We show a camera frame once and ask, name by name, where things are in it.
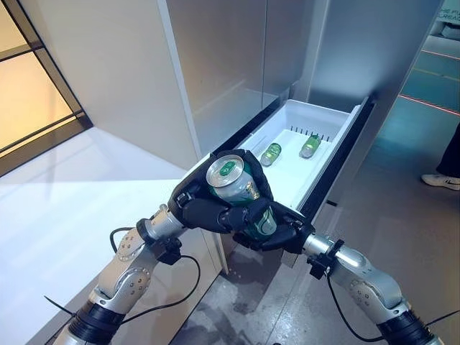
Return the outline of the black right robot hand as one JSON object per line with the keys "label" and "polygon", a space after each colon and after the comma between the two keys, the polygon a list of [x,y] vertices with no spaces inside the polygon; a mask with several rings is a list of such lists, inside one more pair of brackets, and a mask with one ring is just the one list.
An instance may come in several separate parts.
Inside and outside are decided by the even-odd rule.
{"label": "black right robot hand", "polygon": [[313,233],[308,220],[297,211],[276,201],[258,198],[229,211],[233,240],[254,251],[284,249],[300,254]]}

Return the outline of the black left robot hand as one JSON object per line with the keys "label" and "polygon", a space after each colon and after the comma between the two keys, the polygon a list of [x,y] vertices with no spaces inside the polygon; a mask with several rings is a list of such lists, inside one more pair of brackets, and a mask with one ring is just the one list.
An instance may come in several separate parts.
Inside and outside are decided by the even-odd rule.
{"label": "black left robot hand", "polygon": [[[206,173],[212,163],[225,155],[236,155],[243,159],[259,191],[259,198],[243,206],[233,206],[215,196],[206,181]],[[273,202],[272,192],[262,166],[251,151],[233,149],[211,153],[175,187],[167,202],[173,216],[189,229],[202,228],[208,231],[228,234],[243,231],[262,220],[264,212]]]}

